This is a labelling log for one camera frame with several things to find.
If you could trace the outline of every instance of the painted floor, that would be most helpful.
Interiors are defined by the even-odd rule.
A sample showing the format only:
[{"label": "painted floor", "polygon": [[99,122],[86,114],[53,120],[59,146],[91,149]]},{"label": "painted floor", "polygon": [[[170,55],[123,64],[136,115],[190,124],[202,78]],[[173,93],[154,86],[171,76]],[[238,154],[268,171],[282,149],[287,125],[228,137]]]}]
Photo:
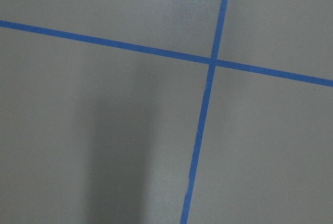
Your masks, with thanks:
[{"label": "painted floor", "polygon": [[332,0],[0,5],[0,223],[331,224]]}]

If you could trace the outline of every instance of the gray panel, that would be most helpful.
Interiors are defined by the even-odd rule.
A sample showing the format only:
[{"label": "gray panel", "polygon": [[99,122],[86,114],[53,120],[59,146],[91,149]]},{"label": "gray panel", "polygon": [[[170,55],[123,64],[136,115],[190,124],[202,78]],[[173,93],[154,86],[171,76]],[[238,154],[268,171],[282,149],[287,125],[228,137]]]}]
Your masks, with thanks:
[{"label": "gray panel", "polygon": [[333,89],[217,69],[190,224],[333,220]]},{"label": "gray panel", "polygon": [[229,0],[220,59],[333,79],[333,0]]},{"label": "gray panel", "polygon": [[179,222],[207,66],[0,33],[0,222]]},{"label": "gray panel", "polygon": [[220,0],[0,0],[2,20],[210,56]]}]

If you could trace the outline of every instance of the gray surface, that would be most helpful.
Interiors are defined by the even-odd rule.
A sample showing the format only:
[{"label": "gray surface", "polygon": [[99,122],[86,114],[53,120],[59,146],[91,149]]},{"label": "gray surface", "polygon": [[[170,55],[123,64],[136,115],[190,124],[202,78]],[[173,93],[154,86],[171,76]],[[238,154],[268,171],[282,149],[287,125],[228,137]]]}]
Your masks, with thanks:
[{"label": "gray surface", "polygon": [[220,59],[333,79],[333,0],[229,0]]},{"label": "gray surface", "polygon": [[210,56],[220,0],[0,0],[2,20]]},{"label": "gray surface", "polygon": [[[220,0],[0,0],[209,56]],[[332,0],[229,0],[219,58],[333,79]],[[0,223],[179,223],[207,66],[0,28]],[[189,223],[331,223],[333,92],[216,68]]]},{"label": "gray surface", "polygon": [[333,90],[218,69],[189,224],[333,220]]},{"label": "gray surface", "polygon": [[0,36],[0,223],[177,223],[207,66]]}]

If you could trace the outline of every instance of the gray floor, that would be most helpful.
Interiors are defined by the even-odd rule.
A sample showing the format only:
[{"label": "gray floor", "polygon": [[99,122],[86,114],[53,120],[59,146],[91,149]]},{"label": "gray floor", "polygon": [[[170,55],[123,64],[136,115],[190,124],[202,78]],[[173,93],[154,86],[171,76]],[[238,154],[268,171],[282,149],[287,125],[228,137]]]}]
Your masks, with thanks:
[{"label": "gray floor", "polygon": [[[0,0],[210,56],[221,0]],[[219,58],[333,79],[331,0],[229,0]],[[206,64],[0,28],[0,223],[179,223]],[[188,223],[331,223],[333,89],[216,68]]]}]

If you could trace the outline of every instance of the blue tape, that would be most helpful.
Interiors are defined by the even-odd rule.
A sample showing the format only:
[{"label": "blue tape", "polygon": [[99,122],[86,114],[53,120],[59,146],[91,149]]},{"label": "blue tape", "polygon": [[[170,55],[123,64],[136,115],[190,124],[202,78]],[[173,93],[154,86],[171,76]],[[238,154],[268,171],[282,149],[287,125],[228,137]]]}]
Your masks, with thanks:
[{"label": "blue tape", "polygon": [[302,82],[307,82],[307,83],[311,83],[311,84],[333,87],[333,80],[327,80],[325,78],[320,78],[320,77],[311,77],[311,76],[306,76],[306,75],[297,74],[297,73],[284,72],[284,71],[279,71],[279,70],[274,70],[274,69],[269,69],[269,68],[264,68],[264,67],[256,67],[254,65],[235,63],[235,62],[230,62],[230,61],[225,61],[225,60],[218,60],[216,62],[216,65],[218,67],[225,67],[225,68],[230,68],[230,69],[235,69],[235,70],[259,73],[259,74],[264,74],[264,75],[269,75],[269,76],[274,76],[274,77],[282,77],[282,78],[286,78],[289,80],[296,80],[296,81],[302,81]]},{"label": "blue tape", "polygon": [[[224,21],[225,15],[222,15],[221,17],[222,18],[221,18],[221,20],[218,21],[218,24],[221,24],[221,22]],[[207,58],[207,57],[196,56],[196,55],[191,55],[191,54],[184,54],[182,52],[168,51],[168,50],[164,50],[164,49],[135,45],[135,44],[125,43],[125,42],[120,42],[120,41],[113,41],[113,40],[105,39],[105,38],[97,38],[97,37],[70,33],[70,32],[64,32],[64,31],[58,31],[58,30],[53,30],[53,29],[48,29],[48,28],[40,28],[40,27],[36,27],[36,26],[32,26],[32,25],[19,24],[19,23],[14,23],[14,22],[10,22],[10,21],[0,20],[0,27],[21,30],[21,31],[26,31],[26,32],[32,32],[32,33],[38,33],[38,34],[44,34],[44,35],[60,37],[60,38],[66,38],[66,39],[87,42],[87,43],[92,43],[92,44],[97,44],[97,45],[110,46],[110,47],[115,47],[115,48],[120,48],[120,49],[125,49],[125,50],[143,52],[146,54],[153,54],[153,55],[169,57],[169,58],[174,58],[174,59],[187,60],[187,61],[192,61],[192,62],[197,62],[197,63],[202,63],[202,64],[210,64],[210,58]],[[213,43],[213,48],[212,48],[212,55],[211,55],[212,57],[217,57],[217,53],[219,52],[219,43],[221,41],[222,28],[223,28],[223,26],[222,27],[218,26],[218,28],[216,28],[216,33],[215,33],[215,38],[214,38],[214,43]],[[269,68],[256,67],[254,65],[241,64],[241,63],[230,62],[230,61],[225,61],[225,60],[217,60],[216,66],[333,87],[333,80],[328,80],[328,79],[319,78],[319,77],[312,77],[312,76],[291,73],[291,72],[284,72],[284,71],[279,71],[279,70],[274,70],[274,69],[269,69]]]},{"label": "blue tape", "polygon": [[32,25],[19,24],[19,23],[14,23],[14,22],[10,22],[10,21],[0,20],[0,27],[21,30],[21,31],[26,31],[26,32],[32,32],[32,33],[39,33],[39,34],[44,34],[44,35],[49,35],[49,36],[54,36],[54,37],[59,37],[59,38],[72,39],[74,41],[87,42],[87,43],[92,43],[92,44],[97,44],[97,45],[116,47],[116,48],[120,48],[120,49],[143,52],[146,54],[159,55],[159,56],[164,56],[164,57],[169,57],[169,58],[174,58],[174,59],[182,59],[182,60],[187,60],[187,61],[192,61],[192,62],[197,62],[197,63],[209,64],[209,58],[206,58],[206,57],[201,57],[201,56],[196,56],[196,55],[191,55],[191,54],[184,54],[182,52],[152,48],[152,47],[148,47],[148,46],[135,45],[135,44],[125,43],[125,42],[120,42],[120,41],[113,41],[113,40],[105,39],[105,38],[97,38],[97,37],[92,37],[92,36],[87,36],[87,35],[82,35],[82,34],[69,33],[69,32],[64,32],[64,31],[59,31],[59,30],[48,29],[48,28],[40,28],[40,27],[35,27]]},{"label": "blue tape", "polygon": [[202,104],[201,104],[201,110],[200,110],[200,116],[199,116],[199,122],[198,122],[198,130],[197,130],[196,140],[194,143],[191,167],[190,167],[189,175],[188,175],[188,188],[187,188],[187,192],[186,192],[186,195],[184,198],[184,205],[183,205],[183,211],[182,211],[182,216],[181,216],[181,224],[187,224],[187,221],[188,221],[188,215],[189,215],[190,206],[191,206],[194,183],[195,183],[196,174],[197,174],[203,131],[204,131],[205,123],[206,123],[207,110],[208,110],[208,106],[209,106],[209,99],[210,99],[210,94],[211,94],[213,80],[214,80],[217,55],[219,53],[219,47],[220,47],[220,42],[221,42],[221,37],[222,37],[223,24],[224,24],[227,4],[228,4],[228,0],[221,0],[220,12],[219,12],[219,17],[217,19],[215,37],[214,37],[212,53],[211,53],[211,62],[209,64],[208,72],[207,72],[206,89],[204,91],[203,98],[202,98]]}]

